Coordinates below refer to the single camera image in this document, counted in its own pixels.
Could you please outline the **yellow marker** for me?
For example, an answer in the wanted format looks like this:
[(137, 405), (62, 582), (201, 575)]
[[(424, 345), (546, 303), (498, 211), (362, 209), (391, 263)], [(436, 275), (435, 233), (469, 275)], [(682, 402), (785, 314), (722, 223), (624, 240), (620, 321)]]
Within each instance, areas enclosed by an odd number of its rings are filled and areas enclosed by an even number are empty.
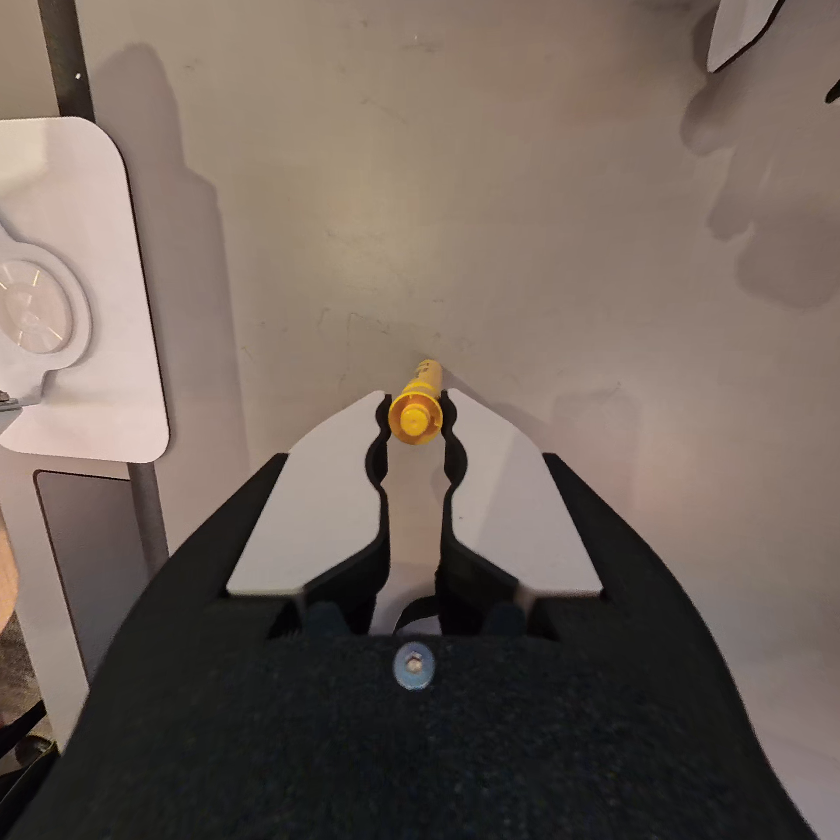
[(392, 400), (388, 424), (392, 434), (407, 445), (425, 445), (444, 425), (441, 405), (444, 371), (435, 360), (423, 360), (412, 378)]

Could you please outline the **grey panel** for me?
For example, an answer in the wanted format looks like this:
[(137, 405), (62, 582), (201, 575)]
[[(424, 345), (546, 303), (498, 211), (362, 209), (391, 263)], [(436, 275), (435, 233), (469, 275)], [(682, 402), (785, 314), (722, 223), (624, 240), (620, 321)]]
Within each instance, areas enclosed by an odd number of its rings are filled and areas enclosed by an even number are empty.
[(63, 750), (149, 568), (129, 479), (38, 470), (34, 483), (48, 549), (35, 672)]

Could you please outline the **white desk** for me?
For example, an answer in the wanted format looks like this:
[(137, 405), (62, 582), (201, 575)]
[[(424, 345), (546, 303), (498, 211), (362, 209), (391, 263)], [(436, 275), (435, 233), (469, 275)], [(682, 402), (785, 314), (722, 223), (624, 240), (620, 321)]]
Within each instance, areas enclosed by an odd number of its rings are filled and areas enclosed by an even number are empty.
[(838, 838), (838, 2), (78, 2), (129, 171), (168, 550), (423, 358), (704, 616)]

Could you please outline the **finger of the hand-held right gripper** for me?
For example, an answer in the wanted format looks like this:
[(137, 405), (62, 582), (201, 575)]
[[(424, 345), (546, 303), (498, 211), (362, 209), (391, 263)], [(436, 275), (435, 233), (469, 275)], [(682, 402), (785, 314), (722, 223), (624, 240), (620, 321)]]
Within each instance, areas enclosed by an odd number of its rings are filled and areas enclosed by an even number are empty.
[(760, 39), (784, 1), (720, 1), (713, 20), (706, 68), (715, 73)]

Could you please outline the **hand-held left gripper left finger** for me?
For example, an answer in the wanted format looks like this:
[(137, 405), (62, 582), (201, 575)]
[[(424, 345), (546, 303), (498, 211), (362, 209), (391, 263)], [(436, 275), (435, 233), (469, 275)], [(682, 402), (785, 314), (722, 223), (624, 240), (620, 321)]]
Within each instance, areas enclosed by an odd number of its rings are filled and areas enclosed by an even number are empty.
[(376, 414), (385, 397), (365, 395), (292, 446), (228, 578), (229, 595), (301, 595), (373, 543), (382, 497), (365, 460), (383, 430)]

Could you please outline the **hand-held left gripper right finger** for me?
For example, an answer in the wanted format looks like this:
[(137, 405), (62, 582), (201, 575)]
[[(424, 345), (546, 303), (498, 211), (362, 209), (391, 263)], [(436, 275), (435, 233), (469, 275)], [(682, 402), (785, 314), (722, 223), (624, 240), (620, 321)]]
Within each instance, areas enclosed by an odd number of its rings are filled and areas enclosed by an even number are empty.
[(465, 476), (451, 497), (457, 548), (510, 574), (528, 596), (598, 596), (595, 571), (543, 453), (518, 427), (457, 388), (454, 443)]

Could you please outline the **white plate with round disc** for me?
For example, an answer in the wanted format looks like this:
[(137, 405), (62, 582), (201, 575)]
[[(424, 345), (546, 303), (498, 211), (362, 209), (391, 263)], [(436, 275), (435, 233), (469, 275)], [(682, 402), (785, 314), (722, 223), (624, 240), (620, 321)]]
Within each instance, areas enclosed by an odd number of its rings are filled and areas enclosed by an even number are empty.
[(170, 443), (128, 176), (79, 118), (1, 122), (2, 446), (150, 463)]

